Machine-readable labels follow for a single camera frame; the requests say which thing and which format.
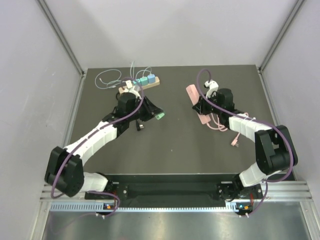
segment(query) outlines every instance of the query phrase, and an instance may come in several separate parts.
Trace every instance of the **white backdrop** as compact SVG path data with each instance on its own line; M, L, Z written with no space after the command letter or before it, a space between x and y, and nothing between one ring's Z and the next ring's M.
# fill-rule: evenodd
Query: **white backdrop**
M296 0L46 0L82 68L260 65Z
M80 76L35 0L0 1L0 239L26 240Z
M307 0L264 75L281 124L289 128L299 163L320 212L320 2Z

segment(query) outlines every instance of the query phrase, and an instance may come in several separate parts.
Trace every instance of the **power strip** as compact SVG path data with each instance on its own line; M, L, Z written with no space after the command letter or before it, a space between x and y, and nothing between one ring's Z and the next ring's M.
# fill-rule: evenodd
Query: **power strip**
M149 88L152 88L152 87L155 87L155 86L158 86L160 84L160 79L159 77L155 77L155 82L153 83L150 83L148 85L145 85L145 86L142 86L142 89L145 90L145 89L149 89ZM122 94L124 92L124 89L127 89L127 86L124 86L123 88L122 87L119 87L119 93Z

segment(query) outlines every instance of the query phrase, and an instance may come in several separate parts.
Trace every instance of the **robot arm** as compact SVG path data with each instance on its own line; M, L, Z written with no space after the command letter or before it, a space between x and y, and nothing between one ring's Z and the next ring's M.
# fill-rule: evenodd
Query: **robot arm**
M60 176L58 176L55 188L69 197L73 197L79 192L103 192L108 185L108 179L101 173L84 172L83 166L99 149L127 130L131 121L146 122L154 117L160 119L164 116L163 110L156 107L145 96L136 113L124 120L117 121L132 113L141 100L138 86L126 89L118 98L117 106L94 129L64 148L55 147L51 151L44 180L53 186L60 167L66 157L71 154Z
M208 89L205 97L209 101L233 114L244 117L244 119L231 116L213 107L199 96L194 85L190 85L187 87L189 95L192 91L192 94L197 92L198 102L192 108L200 115L199 117L201 118L201 116L211 113L217 114L222 125L246 136L255 143L256 162L247 170L236 175L233 181L233 185L239 192L246 187L257 185L269 176L289 168L289 152L283 139L278 136L274 129L265 124L257 123L253 121L252 118L247 119L248 117L246 117L243 112L235 109L233 94L230 89L219 89L219 85L213 80L205 82L204 87ZM283 125L277 126L277 128L288 140L293 153L293 165L296 165L298 163L298 157L288 129Z

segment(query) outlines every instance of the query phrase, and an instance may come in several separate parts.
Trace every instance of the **gray metal floor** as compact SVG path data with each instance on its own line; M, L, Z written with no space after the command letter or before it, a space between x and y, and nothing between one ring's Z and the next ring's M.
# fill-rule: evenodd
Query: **gray metal floor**
M166 115L144 123L137 132L135 123L118 139L104 146L85 165L87 172L106 174L238 173L255 162L254 143L235 133L219 132L202 125L192 110L186 87L195 84L204 66L153 67L160 85L145 91L147 97ZM265 93L254 65L206 66L221 88L230 88L237 109L272 122ZM129 76L129 68L119 68ZM105 69L89 69L85 79L71 141L76 141L117 104L117 88L101 90L95 77ZM117 72L104 73L106 81L117 79Z
M51 212L60 231L83 213ZM264 203L249 219L229 213L118 213L102 220L85 216L58 235L42 240L308 240L299 203Z

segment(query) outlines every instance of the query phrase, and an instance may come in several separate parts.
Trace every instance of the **dark gray tabletop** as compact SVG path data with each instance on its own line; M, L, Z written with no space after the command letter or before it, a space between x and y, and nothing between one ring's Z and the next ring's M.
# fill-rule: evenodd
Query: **dark gray tabletop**
M235 107L250 116L268 122L272 116L254 65L153 67L160 85L145 90L146 96L165 111L165 116L143 123L138 132L135 123L118 139L100 149L84 166L87 172L106 174L239 173L255 160L255 145L241 136L239 147L230 145L235 132L220 132L202 125L192 110L186 87L195 84L199 70L207 68L220 88L230 88ZM106 69L89 69L84 82L71 141L94 128L117 104L118 88L101 90L95 77ZM119 68L129 76L129 68ZM102 74L104 81L118 73Z

